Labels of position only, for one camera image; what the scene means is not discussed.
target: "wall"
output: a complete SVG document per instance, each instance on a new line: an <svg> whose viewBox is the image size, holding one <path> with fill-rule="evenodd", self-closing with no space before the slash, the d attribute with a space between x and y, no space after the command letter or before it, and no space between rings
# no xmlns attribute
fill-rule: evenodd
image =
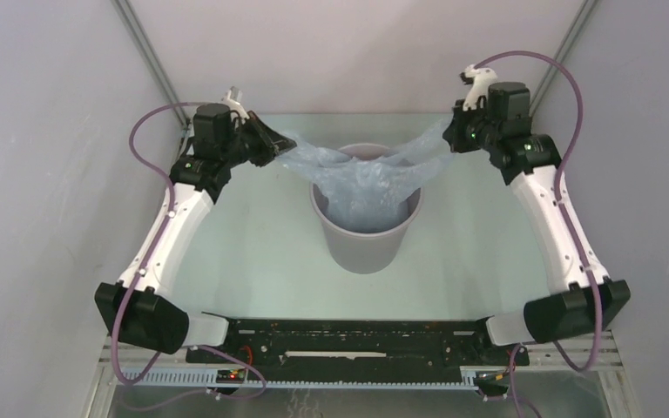
<svg viewBox="0 0 669 418"><path fill-rule="evenodd" d="M669 416L669 2L602 2L569 66L585 127L568 168L578 216L632 300L613 326L644 416ZM536 131L567 144L571 89L559 78Z"/></svg>
<svg viewBox="0 0 669 418"><path fill-rule="evenodd" d="M132 2L181 97L258 112L446 112L468 64L553 54L582 0ZM497 64L536 85L545 66Z"/></svg>
<svg viewBox="0 0 669 418"><path fill-rule="evenodd" d="M110 2L0 2L0 417L80 414L106 334L93 292L161 198L126 145L158 105ZM169 166L176 124L152 121L140 151Z"/></svg>

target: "trash bag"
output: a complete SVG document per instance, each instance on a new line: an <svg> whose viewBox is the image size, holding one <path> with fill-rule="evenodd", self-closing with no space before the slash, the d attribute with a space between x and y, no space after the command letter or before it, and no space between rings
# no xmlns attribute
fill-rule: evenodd
<svg viewBox="0 0 669 418"><path fill-rule="evenodd" d="M369 161L284 132L297 146L277 159L319 187L328 200L324 215L335 225L355 233L380 233L405 221L406 199L452 161L454 155L442 139L448 125L449 119L440 120L419 138Z"/></svg>

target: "gray floor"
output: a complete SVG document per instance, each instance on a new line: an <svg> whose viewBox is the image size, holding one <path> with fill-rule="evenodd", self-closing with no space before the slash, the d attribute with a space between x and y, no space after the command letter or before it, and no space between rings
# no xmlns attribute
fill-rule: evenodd
<svg viewBox="0 0 669 418"><path fill-rule="evenodd" d="M572 372L525 373L517 376L519 394L531 400L544 418L609 416L595 374ZM484 403L468 391L286 390L275 389L252 401L215 401L197 395L150 412L133 413L117 405L121 395L133 406L151 405L188 389L118 388L110 416L153 417L270 417L270 418L459 418L516 417L510 402ZM531 417L532 412L525 411Z"/></svg>

